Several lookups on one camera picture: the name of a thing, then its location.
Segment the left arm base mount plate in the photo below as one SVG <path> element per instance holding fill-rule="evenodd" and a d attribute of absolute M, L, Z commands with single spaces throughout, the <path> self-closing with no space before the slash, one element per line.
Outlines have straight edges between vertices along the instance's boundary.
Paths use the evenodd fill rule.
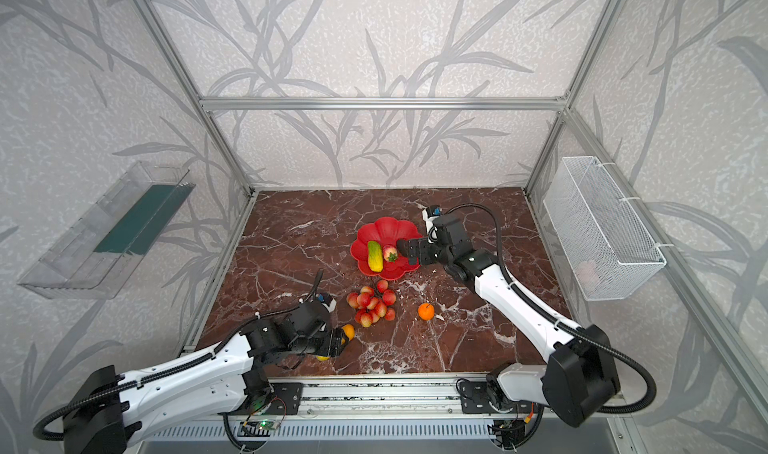
<path fill-rule="evenodd" d="M 241 415 L 297 415 L 303 388 L 304 385 L 300 382 L 271 384 L 265 389 L 249 393 L 236 413 Z"/>

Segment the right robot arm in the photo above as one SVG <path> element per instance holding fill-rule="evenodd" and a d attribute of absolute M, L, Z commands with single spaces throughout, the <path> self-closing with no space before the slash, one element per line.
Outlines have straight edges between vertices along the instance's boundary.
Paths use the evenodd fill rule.
<path fill-rule="evenodd" d="M 580 426 L 594 413 L 631 414 L 653 403 L 658 389 L 650 372 L 613 348 L 598 326 L 583 327 L 539 299 L 513 277 L 501 247 L 494 252 L 474 247 L 463 222 L 452 213 L 426 209 L 423 217 L 426 236 L 397 236 L 399 254 L 412 265 L 441 265 L 455 281 L 508 318 L 546 362 L 532 381 L 523 380 L 520 364 L 499 371 L 494 382 L 506 399 L 547 406 L 571 427 Z M 635 371 L 645 384 L 641 398 L 626 405 L 610 402 L 621 391 L 618 363 Z"/>

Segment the yellow fake fruit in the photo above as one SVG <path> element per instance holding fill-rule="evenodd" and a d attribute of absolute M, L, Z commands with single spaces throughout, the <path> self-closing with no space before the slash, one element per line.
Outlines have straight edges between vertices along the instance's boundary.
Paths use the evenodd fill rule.
<path fill-rule="evenodd" d="M 320 360 L 339 357 L 354 339 L 355 333 L 355 328 L 351 324 L 323 332 L 314 352 L 315 357 Z"/>

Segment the red fake lychee bunch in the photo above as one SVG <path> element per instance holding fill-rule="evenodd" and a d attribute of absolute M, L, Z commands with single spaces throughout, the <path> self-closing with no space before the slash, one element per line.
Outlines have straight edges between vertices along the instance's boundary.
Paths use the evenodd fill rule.
<path fill-rule="evenodd" d="M 354 322 L 363 327 L 370 327 L 381 320 L 394 321 L 397 300 L 392 283 L 386 279 L 364 285 L 358 292 L 345 296 L 347 305 L 354 311 Z"/>

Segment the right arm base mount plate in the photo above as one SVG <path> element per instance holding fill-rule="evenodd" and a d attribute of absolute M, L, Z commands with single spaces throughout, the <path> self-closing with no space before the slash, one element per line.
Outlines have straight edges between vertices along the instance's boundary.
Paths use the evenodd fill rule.
<path fill-rule="evenodd" d="M 529 414 L 536 408 L 529 401 L 512 401 L 504 396 L 497 387 L 485 381 L 470 381 L 459 378 L 455 389 L 461 403 L 463 414 Z"/>

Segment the fake orange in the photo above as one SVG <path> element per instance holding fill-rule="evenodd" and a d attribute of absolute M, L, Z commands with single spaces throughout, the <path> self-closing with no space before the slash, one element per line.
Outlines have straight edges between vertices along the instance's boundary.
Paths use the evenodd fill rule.
<path fill-rule="evenodd" d="M 429 321 L 435 316 L 435 308 L 431 303 L 422 303 L 417 309 L 418 317 L 424 321 Z"/>

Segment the red yellow fake strawberry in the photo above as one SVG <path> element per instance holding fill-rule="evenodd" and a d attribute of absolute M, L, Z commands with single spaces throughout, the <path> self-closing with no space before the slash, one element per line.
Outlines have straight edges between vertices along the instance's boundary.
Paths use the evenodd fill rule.
<path fill-rule="evenodd" d="M 393 245 L 386 245 L 382 248 L 383 259 L 385 262 L 394 263 L 399 257 L 397 248 Z"/>

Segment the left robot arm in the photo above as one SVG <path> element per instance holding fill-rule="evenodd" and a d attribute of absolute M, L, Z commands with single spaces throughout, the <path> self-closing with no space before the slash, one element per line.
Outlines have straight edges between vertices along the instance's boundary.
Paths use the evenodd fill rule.
<path fill-rule="evenodd" d="M 101 368 L 32 433 L 63 442 L 68 453 L 122 453 L 199 417 L 259 411 L 274 397 L 267 367 L 290 356 L 337 357 L 349 346 L 347 332 L 331 323 L 334 307 L 312 298 L 247 319 L 220 342 L 160 365 L 122 374 Z"/>

